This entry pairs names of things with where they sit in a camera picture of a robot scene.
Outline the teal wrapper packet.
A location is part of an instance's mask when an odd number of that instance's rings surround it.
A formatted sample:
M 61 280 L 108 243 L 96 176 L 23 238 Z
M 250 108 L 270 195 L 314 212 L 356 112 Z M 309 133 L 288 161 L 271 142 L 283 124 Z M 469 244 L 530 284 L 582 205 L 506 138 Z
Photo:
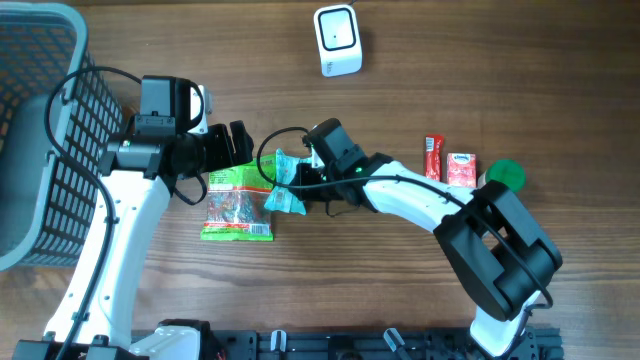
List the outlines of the teal wrapper packet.
M 298 164 L 310 164 L 310 158 L 297 158 L 286 155 L 281 149 L 276 150 L 276 181 L 289 184 L 297 173 Z M 304 203 L 290 190 L 282 187 L 274 187 L 264 207 L 271 211 L 284 213 L 306 214 Z

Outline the green snack bag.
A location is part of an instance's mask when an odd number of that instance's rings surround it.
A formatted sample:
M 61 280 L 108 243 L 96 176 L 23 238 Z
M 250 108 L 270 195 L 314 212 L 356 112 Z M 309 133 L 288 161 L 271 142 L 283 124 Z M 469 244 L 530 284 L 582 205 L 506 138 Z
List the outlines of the green snack bag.
M 262 174 L 275 177 L 275 156 L 262 155 L 247 164 L 211 172 L 208 178 L 207 216 L 200 233 L 204 241 L 271 242 L 271 211 L 265 204 L 273 185 Z

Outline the red stick sachet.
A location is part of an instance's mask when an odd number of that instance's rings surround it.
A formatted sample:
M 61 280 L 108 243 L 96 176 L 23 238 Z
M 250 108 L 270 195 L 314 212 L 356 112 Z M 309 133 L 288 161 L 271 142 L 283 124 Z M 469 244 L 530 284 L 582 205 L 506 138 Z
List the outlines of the red stick sachet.
M 444 137 L 439 134 L 425 136 L 425 176 L 440 182 L 442 178 L 441 150 Z

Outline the red white tissue pack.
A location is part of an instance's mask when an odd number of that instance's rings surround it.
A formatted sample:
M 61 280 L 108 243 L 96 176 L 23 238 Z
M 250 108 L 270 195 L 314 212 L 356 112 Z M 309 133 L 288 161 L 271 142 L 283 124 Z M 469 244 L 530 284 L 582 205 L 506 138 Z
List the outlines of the red white tissue pack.
M 477 186 L 476 155 L 449 153 L 447 156 L 446 178 L 449 185 L 475 188 Z

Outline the green lid jar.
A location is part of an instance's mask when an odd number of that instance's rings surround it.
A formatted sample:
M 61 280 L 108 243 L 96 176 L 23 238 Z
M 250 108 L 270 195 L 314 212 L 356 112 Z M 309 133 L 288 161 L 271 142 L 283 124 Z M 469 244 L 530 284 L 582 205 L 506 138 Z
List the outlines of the green lid jar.
M 526 173 L 518 162 L 512 159 L 500 159 L 490 165 L 478 178 L 477 187 L 481 188 L 490 181 L 498 181 L 517 193 L 526 184 Z

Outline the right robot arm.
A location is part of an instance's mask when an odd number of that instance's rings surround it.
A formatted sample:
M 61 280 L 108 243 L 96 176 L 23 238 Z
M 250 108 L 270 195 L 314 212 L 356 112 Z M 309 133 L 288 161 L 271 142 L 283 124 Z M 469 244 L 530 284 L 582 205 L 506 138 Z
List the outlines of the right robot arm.
M 512 352 L 531 313 L 552 306 L 547 287 L 563 264 L 561 253 L 507 185 L 448 185 L 388 155 L 368 156 L 336 118 L 306 132 L 303 143 L 319 161 L 314 179 L 291 183 L 303 199 L 342 200 L 435 236 L 476 305 L 470 336 L 483 354 Z

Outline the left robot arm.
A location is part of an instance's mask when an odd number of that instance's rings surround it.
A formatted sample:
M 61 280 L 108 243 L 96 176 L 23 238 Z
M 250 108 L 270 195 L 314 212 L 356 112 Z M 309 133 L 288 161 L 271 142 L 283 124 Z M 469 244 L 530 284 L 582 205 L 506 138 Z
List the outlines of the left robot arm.
M 176 183 L 252 161 L 244 124 L 194 133 L 205 111 L 191 112 L 202 94 L 193 81 L 139 79 L 140 111 L 108 138 L 94 171 L 66 150 L 70 184 L 98 190 L 93 216 L 82 222 L 85 243 L 65 297 L 39 340 L 21 340 L 16 359 L 220 359 L 222 345 L 206 321 L 169 319 L 133 341 L 132 316 L 144 259 Z

